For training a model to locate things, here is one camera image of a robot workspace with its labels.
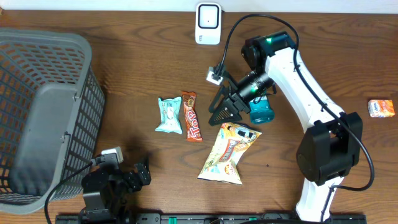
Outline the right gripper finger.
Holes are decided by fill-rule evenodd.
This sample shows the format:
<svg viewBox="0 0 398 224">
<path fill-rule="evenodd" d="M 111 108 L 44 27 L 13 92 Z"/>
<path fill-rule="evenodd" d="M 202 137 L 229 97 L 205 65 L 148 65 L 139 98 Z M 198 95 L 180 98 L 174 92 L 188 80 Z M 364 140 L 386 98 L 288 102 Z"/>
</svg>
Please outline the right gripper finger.
<svg viewBox="0 0 398 224">
<path fill-rule="evenodd" d="M 230 98 L 224 98 L 216 108 L 210 106 L 209 112 L 211 113 L 211 117 L 208 123 L 211 126 L 242 120 L 238 109 L 233 105 Z"/>
<path fill-rule="evenodd" d="M 229 87 L 225 87 L 222 82 L 224 80 L 227 80 L 229 83 Z M 222 96 L 228 96 L 230 93 L 233 93 L 234 91 L 237 90 L 237 83 L 236 80 L 229 74 L 227 71 L 221 72 L 221 75 L 219 76 L 219 79 L 215 79 L 215 73 L 210 71 L 208 72 L 208 81 L 211 82 L 212 84 L 220 86 L 217 94 L 215 95 L 213 101 L 211 102 L 209 106 L 209 112 L 214 113 L 216 111 L 216 103 L 220 100 Z"/>
</svg>

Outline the yellow snack bag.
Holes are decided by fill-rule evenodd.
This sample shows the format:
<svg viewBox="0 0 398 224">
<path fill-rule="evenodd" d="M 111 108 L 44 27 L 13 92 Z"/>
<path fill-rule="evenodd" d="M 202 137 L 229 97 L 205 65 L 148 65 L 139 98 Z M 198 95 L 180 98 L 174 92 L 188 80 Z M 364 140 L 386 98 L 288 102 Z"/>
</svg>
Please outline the yellow snack bag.
<svg viewBox="0 0 398 224">
<path fill-rule="evenodd" d="M 223 123 L 198 179 L 242 185 L 236 166 L 261 134 L 246 125 Z"/>
</svg>

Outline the teal mouthwash bottle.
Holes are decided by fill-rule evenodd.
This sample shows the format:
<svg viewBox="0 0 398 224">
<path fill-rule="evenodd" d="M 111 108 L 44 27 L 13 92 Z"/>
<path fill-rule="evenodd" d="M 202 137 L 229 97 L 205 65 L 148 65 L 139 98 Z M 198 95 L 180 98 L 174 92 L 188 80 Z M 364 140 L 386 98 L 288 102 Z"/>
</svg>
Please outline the teal mouthwash bottle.
<svg viewBox="0 0 398 224">
<path fill-rule="evenodd" d="M 256 97 L 249 102 L 249 105 L 251 109 L 250 120 L 253 124 L 269 123 L 274 119 L 275 113 L 267 96 Z"/>
</svg>

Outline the red chocolate bar wrapper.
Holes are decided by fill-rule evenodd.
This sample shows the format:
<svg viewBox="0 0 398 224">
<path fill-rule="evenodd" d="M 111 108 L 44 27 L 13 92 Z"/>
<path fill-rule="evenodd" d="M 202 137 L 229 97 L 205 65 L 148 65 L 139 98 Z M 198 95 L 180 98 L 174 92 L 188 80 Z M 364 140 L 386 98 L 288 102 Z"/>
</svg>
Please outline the red chocolate bar wrapper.
<svg viewBox="0 0 398 224">
<path fill-rule="evenodd" d="M 187 141 L 202 142 L 200 126 L 195 111 L 197 94 L 195 92 L 182 91 L 182 101 L 187 126 Z"/>
</svg>

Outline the mint green snack packet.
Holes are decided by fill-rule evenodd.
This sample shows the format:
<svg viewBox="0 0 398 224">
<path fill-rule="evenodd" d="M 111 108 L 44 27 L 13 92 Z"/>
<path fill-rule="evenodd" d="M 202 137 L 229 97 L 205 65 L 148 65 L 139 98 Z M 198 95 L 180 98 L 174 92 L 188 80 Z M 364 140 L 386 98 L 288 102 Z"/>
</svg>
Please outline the mint green snack packet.
<svg viewBox="0 0 398 224">
<path fill-rule="evenodd" d="M 181 96 L 165 100 L 158 98 L 161 122 L 156 127 L 156 131 L 182 134 L 182 127 L 179 121 L 181 102 Z"/>
</svg>

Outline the small orange box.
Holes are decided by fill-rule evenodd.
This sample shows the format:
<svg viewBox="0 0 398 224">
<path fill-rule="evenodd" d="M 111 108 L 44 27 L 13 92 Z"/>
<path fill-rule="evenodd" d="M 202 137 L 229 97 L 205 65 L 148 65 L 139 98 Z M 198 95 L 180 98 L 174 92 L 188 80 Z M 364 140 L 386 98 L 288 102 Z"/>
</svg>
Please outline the small orange box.
<svg viewBox="0 0 398 224">
<path fill-rule="evenodd" d="M 369 100 L 368 111 L 372 118 L 389 118 L 396 114 L 392 100 Z"/>
</svg>

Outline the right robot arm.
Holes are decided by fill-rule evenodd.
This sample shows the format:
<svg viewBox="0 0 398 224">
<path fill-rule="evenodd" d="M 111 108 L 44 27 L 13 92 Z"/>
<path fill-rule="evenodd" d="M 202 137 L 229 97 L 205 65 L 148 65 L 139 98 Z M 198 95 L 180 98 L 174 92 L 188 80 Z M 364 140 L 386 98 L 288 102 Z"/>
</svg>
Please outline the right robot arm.
<svg viewBox="0 0 398 224">
<path fill-rule="evenodd" d="M 251 73 L 236 82 L 226 70 L 207 80 L 221 85 L 209 107 L 210 125 L 241 120 L 240 112 L 253 113 L 249 103 L 268 88 L 278 86 L 296 112 L 304 131 L 296 160 L 305 180 L 295 211 L 299 219 L 322 222 L 330 217 L 332 185 L 340 184 L 359 161 L 360 146 L 342 127 L 360 137 L 363 122 L 357 113 L 347 114 L 322 90 L 294 50 L 287 32 L 257 36 L 245 41 L 241 53 Z"/>
</svg>

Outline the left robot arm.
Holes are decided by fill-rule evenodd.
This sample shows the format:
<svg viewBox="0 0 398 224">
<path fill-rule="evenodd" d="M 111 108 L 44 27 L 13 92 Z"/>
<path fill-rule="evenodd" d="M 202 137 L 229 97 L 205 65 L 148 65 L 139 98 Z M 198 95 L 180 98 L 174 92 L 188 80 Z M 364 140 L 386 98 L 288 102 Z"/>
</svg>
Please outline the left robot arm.
<svg viewBox="0 0 398 224">
<path fill-rule="evenodd" d="M 148 158 L 129 172 L 119 168 L 115 153 L 98 156 L 92 162 L 99 168 L 81 181 L 85 208 L 78 215 L 78 223 L 135 223 L 136 218 L 126 207 L 126 196 L 150 184 Z"/>
</svg>

